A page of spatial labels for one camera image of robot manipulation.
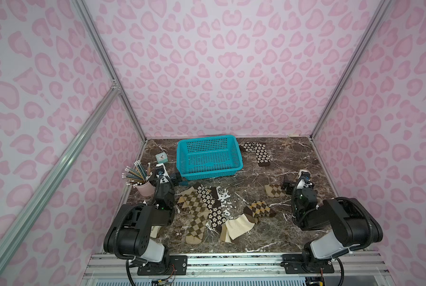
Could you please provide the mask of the cream brown striped sock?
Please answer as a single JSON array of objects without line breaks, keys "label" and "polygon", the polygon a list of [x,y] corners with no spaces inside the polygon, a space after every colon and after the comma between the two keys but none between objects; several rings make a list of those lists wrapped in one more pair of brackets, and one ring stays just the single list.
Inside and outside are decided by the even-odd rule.
[{"label": "cream brown striped sock", "polygon": [[150,232],[150,237],[151,238],[157,238],[160,229],[161,229],[161,226],[152,226],[151,227],[151,232]]},{"label": "cream brown striped sock", "polygon": [[250,222],[246,214],[242,214],[237,219],[227,220],[221,225],[220,240],[225,243],[232,243],[233,240],[249,232],[255,226]]}]

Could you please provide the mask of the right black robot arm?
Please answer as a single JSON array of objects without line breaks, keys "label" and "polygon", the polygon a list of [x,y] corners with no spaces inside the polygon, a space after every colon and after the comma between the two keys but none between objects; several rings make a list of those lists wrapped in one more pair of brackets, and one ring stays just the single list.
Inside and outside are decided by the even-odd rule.
[{"label": "right black robot arm", "polygon": [[287,274],[332,274],[333,260],[382,241],[380,224],[357,199],[336,197],[319,203],[308,171],[301,170],[296,181],[284,178],[282,189],[291,197],[292,221],[300,230],[331,227],[306,243],[301,254],[283,255],[280,265]]}]

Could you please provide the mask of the dark brown argyle sock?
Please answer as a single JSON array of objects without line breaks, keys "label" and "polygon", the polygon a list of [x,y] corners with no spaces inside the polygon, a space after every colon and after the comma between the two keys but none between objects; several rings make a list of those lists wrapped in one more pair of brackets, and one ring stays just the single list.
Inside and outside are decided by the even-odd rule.
[{"label": "dark brown argyle sock", "polygon": [[262,218],[273,218],[277,214],[265,201],[257,201],[246,206],[243,213],[247,220],[253,224],[257,224]]}]

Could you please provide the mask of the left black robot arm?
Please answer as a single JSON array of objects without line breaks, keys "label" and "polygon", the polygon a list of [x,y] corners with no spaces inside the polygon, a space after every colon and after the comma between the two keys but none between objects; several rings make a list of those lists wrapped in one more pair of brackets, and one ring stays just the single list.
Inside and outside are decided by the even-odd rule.
[{"label": "left black robot arm", "polygon": [[149,179],[155,193],[149,204],[124,204],[111,224],[103,249],[126,262],[126,272],[138,276],[169,276],[165,281],[187,272],[187,256],[170,255],[164,245],[151,237],[154,226],[170,226],[175,216],[175,189],[182,180],[178,173],[168,174],[163,163],[157,164]]}]

